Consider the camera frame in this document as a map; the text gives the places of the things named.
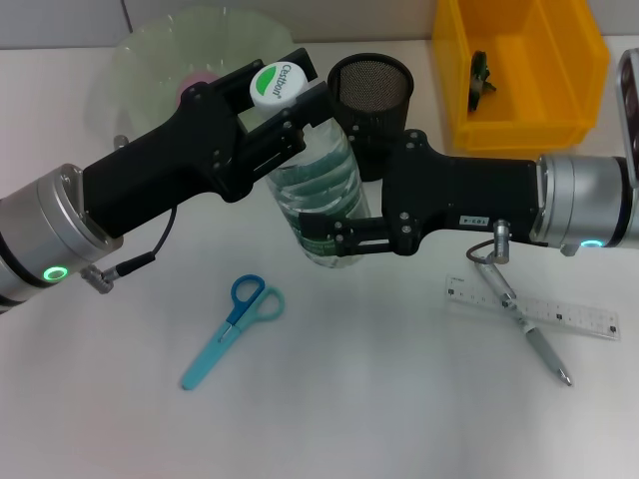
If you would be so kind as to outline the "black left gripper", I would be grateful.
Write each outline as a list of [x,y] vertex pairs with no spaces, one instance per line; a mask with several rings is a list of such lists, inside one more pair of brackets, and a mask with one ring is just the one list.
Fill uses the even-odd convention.
[[[242,199],[307,147],[304,127],[333,118],[327,84],[306,91],[318,76],[308,51],[297,48],[190,87],[168,121],[84,170],[86,213],[118,238],[202,193]],[[249,132],[239,122],[250,108],[289,105]]]

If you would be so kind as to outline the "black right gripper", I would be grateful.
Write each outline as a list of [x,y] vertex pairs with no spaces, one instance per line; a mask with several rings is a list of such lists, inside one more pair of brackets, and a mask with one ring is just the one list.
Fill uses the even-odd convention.
[[[353,124],[351,143],[388,146],[384,128]],[[302,236],[327,240],[339,257],[417,253],[423,238],[443,230],[492,233],[509,224],[510,238],[532,244],[539,213],[536,164],[529,160],[451,157],[436,151],[425,132],[407,130],[395,144],[381,189],[382,217],[337,219],[300,214]]]

